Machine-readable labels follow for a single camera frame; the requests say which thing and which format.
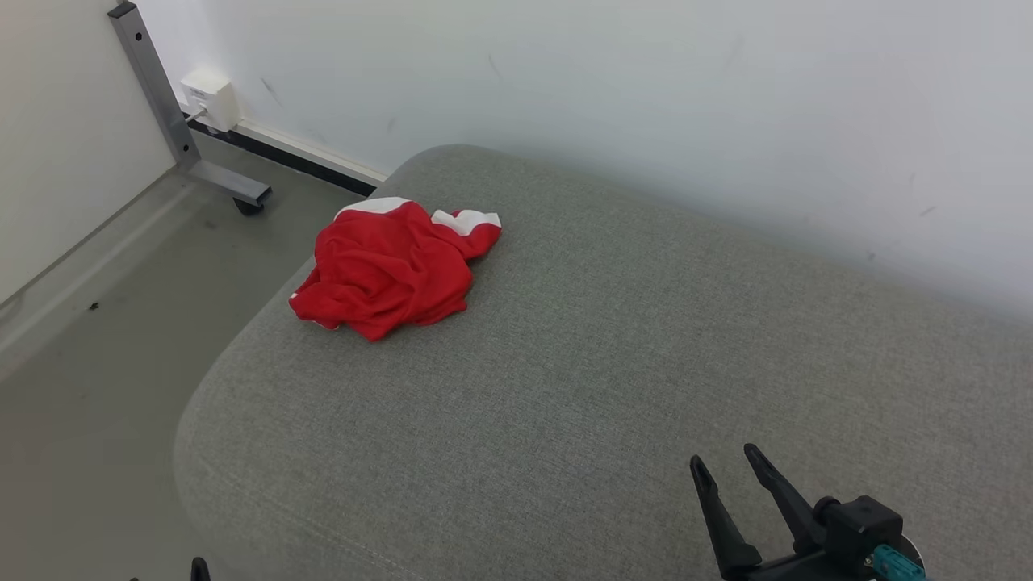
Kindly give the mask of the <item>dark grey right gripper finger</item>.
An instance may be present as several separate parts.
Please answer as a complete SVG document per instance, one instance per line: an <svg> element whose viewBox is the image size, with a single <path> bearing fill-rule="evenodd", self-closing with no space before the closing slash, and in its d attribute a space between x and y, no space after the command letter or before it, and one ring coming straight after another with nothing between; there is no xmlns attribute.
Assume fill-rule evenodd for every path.
<svg viewBox="0 0 1033 581"><path fill-rule="evenodd" d="M721 578L748 578L763 562L760 552L739 532L700 456L691 457L690 471Z"/></svg>
<svg viewBox="0 0 1033 581"><path fill-rule="evenodd" d="M794 553L817 550L823 544L824 529L815 520L812 504L809 504L796 487L775 468L758 446L745 444L744 454L757 481L768 493L771 493L789 532L793 536Z"/></svg>

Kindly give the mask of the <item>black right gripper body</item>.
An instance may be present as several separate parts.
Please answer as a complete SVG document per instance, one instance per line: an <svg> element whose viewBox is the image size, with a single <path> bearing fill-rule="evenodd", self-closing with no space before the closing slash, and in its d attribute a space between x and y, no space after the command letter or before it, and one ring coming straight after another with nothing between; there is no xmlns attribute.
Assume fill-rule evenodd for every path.
<svg viewBox="0 0 1033 581"><path fill-rule="evenodd" d="M922 556L890 508L863 495L845 504L824 497L813 511L824 529L817 550L761 560L748 578L723 579L926 580Z"/></svg>

